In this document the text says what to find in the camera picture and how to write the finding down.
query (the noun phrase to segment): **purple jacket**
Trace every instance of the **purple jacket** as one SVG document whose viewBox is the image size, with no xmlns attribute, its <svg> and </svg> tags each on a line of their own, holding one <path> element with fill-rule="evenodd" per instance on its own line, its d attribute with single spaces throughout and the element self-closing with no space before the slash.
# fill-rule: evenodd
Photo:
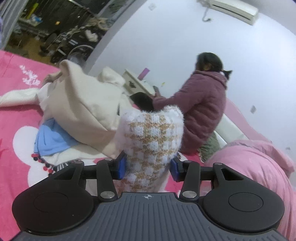
<svg viewBox="0 0 296 241">
<path fill-rule="evenodd" d="M 195 153 L 219 124 L 225 109 L 226 82 L 225 76 L 218 72 L 196 70 L 172 97 L 153 100 L 156 110 L 177 105 L 184 114 L 181 153 Z"/>
</svg>

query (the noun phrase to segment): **metal screw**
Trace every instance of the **metal screw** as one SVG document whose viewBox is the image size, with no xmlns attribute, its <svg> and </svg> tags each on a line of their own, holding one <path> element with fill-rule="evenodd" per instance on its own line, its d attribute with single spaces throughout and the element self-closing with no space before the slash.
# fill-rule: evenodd
<svg viewBox="0 0 296 241">
<path fill-rule="evenodd" d="M 100 194 L 100 196 L 102 198 L 105 198 L 105 199 L 110 199 L 110 198 L 113 198 L 115 196 L 115 193 L 114 192 L 111 192 L 111 191 L 105 191 L 105 192 L 102 192 Z"/>
<path fill-rule="evenodd" d="M 197 196 L 197 193 L 194 191 L 185 191 L 182 193 L 182 195 L 186 198 L 195 198 Z"/>
</svg>

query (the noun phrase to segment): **headboard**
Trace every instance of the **headboard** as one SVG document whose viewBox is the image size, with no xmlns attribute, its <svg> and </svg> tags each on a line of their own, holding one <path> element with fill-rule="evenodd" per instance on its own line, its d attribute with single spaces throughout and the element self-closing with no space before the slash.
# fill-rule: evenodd
<svg viewBox="0 0 296 241">
<path fill-rule="evenodd" d="M 226 108 L 220 123 L 215 129 L 215 134 L 221 147 L 238 139 L 271 142 L 248 124 L 239 109 L 229 99 L 226 100 Z"/>
</svg>

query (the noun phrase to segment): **black hair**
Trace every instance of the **black hair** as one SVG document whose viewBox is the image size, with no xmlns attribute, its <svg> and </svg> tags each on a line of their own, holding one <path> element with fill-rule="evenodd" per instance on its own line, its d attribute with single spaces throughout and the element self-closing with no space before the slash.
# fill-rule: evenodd
<svg viewBox="0 0 296 241">
<path fill-rule="evenodd" d="M 203 70 L 204 66 L 207 64 L 210 64 L 210 69 L 207 71 L 218 72 L 218 73 L 223 72 L 225 74 L 225 77 L 229 79 L 229 76 L 232 73 L 232 70 L 230 71 L 223 70 L 223 63 L 217 55 L 213 53 L 206 53 L 206 52 L 198 55 L 197 63 L 196 63 L 197 69 Z"/>
</svg>

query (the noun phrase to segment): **black pants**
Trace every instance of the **black pants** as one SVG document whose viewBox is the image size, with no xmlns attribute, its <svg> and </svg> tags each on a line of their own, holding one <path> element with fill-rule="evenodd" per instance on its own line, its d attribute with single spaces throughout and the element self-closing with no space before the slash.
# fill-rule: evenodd
<svg viewBox="0 0 296 241">
<path fill-rule="evenodd" d="M 140 110 L 147 112 L 155 111 L 153 107 L 153 100 L 149 95 L 143 92 L 138 92 L 131 95 L 130 98 L 135 103 L 135 105 L 140 108 Z"/>
</svg>

